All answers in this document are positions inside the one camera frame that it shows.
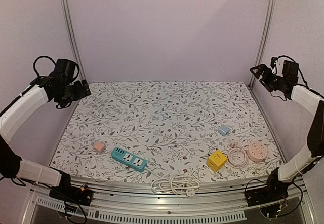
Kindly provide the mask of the pink plug adapter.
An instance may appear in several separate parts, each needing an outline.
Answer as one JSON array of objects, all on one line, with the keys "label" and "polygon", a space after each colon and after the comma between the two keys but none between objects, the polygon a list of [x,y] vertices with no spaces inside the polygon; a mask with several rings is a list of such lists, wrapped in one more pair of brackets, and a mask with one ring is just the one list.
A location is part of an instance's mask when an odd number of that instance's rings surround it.
[{"label": "pink plug adapter", "polygon": [[103,153],[106,150],[106,145],[102,142],[97,142],[94,144],[94,150],[97,153]]}]

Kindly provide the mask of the blue plug adapter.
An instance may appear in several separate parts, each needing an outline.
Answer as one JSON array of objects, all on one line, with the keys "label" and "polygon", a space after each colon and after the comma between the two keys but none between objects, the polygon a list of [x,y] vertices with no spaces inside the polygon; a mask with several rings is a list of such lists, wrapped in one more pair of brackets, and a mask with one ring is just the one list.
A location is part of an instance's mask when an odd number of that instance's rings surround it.
[{"label": "blue plug adapter", "polygon": [[222,136],[226,136],[229,132],[230,132],[230,129],[225,126],[225,125],[222,125],[219,129],[218,129],[218,132],[222,135]]}]

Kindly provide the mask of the teal power strip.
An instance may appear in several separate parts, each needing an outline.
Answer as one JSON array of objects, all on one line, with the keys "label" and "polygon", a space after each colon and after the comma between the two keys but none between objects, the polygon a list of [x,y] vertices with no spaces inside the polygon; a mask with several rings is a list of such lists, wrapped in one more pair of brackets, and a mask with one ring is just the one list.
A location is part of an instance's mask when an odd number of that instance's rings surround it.
[{"label": "teal power strip", "polygon": [[145,168],[147,167],[147,161],[145,159],[129,153],[128,151],[119,147],[115,147],[113,149],[111,152],[111,157],[138,172],[144,172]]}]

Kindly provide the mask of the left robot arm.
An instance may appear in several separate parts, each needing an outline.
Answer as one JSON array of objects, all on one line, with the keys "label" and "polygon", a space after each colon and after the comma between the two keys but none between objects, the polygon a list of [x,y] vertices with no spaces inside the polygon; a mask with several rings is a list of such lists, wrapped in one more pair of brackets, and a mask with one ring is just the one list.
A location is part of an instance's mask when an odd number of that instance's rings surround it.
[{"label": "left robot arm", "polygon": [[58,59],[52,63],[54,70],[49,75],[37,72],[29,86],[1,111],[1,175],[56,187],[56,193],[70,201],[75,189],[64,181],[68,174],[25,160],[9,147],[17,130],[46,103],[53,101],[56,109],[65,109],[91,94],[87,81],[77,79],[80,68],[76,62]]}]

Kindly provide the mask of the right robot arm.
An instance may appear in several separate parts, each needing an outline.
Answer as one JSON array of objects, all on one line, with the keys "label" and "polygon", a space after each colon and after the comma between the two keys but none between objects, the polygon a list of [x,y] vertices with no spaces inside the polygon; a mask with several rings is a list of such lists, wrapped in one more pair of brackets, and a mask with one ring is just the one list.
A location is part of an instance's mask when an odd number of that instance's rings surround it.
[{"label": "right robot arm", "polygon": [[250,68],[253,93],[285,163],[273,170],[262,198],[272,202],[301,176],[312,199],[323,198],[323,62],[287,55]]}]

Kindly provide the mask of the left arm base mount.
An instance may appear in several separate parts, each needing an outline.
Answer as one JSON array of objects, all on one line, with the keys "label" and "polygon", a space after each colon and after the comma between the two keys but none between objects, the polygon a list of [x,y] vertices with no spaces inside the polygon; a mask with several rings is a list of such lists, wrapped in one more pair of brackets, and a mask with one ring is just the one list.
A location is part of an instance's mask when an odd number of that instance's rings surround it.
[{"label": "left arm base mount", "polygon": [[94,192],[88,187],[58,186],[51,187],[49,196],[70,203],[90,206]]}]

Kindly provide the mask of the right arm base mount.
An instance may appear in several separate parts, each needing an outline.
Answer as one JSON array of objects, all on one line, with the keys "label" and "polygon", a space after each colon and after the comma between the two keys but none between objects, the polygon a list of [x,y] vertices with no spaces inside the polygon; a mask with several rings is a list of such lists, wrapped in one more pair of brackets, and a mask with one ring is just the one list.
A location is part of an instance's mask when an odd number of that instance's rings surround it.
[{"label": "right arm base mount", "polygon": [[289,184],[280,184],[275,187],[262,186],[254,189],[245,189],[244,195],[247,205],[257,206],[274,201],[283,200],[288,197]]}]

